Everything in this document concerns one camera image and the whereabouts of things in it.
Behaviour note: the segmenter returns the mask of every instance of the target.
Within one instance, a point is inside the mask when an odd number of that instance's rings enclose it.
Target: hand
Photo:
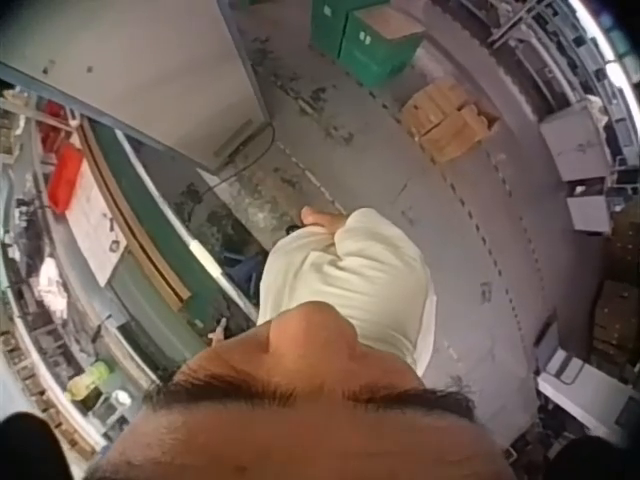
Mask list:
[[[318,225],[325,228],[331,235],[335,235],[344,226],[347,216],[341,213],[325,213],[311,207],[304,207],[300,212],[300,220],[302,220],[302,224],[305,227]]]

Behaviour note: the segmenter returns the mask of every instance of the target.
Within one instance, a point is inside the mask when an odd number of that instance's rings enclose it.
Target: wooden strip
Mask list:
[[[140,262],[144,272],[171,308],[174,311],[180,310],[191,296],[191,292],[169,267],[140,225],[111,175],[86,118],[82,119],[78,133],[83,149],[90,153],[86,158],[91,173],[105,197],[109,210],[127,239],[131,253]]]

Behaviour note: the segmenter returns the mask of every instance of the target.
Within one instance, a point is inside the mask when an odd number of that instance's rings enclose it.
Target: white board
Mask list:
[[[66,215],[80,251],[87,259],[98,283],[104,286],[122,256],[127,242],[107,208],[86,160],[80,168]]]

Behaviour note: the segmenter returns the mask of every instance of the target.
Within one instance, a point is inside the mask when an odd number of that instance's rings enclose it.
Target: yellow-green object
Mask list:
[[[70,400],[79,402],[86,397],[91,390],[100,385],[111,374],[109,366],[98,361],[88,367],[84,373],[73,377],[67,384],[65,396]]]
[[[422,41],[424,27],[380,5],[351,12],[340,64],[366,87],[378,87],[402,72]]]
[[[311,9],[311,45],[337,60],[352,10],[388,3],[389,0],[313,0]]]

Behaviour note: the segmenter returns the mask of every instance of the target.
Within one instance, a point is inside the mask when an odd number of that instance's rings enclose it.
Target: wall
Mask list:
[[[14,5],[0,77],[209,169],[265,121],[215,0]]]

